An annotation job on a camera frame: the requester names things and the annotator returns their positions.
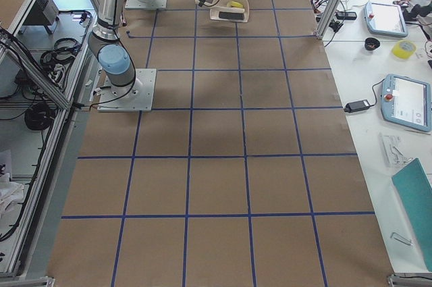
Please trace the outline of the silver robot arm holding brush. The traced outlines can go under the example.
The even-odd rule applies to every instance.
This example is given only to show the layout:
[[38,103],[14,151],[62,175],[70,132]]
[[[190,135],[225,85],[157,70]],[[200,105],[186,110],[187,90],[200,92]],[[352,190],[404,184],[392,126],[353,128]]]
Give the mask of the silver robot arm holding brush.
[[120,36],[129,29],[125,17],[131,17],[130,26],[135,27],[145,17],[156,20],[157,14],[139,11],[123,13],[124,0],[101,0],[97,9],[98,20],[88,38],[89,49],[103,67],[114,96],[124,98],[136,86],[136,70],[132,58],[121,42]]

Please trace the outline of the brush arm base plate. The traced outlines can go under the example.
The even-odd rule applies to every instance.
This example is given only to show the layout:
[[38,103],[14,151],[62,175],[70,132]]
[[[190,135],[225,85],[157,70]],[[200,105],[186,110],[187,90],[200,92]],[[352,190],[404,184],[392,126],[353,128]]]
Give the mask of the brush arm base plate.
[[133,86],[113,86],[108,77],[103,86],[108,86],[101,92],[100,104],[97,109],[102,112],[151,111],[157,78],[156,69],[136,70]]

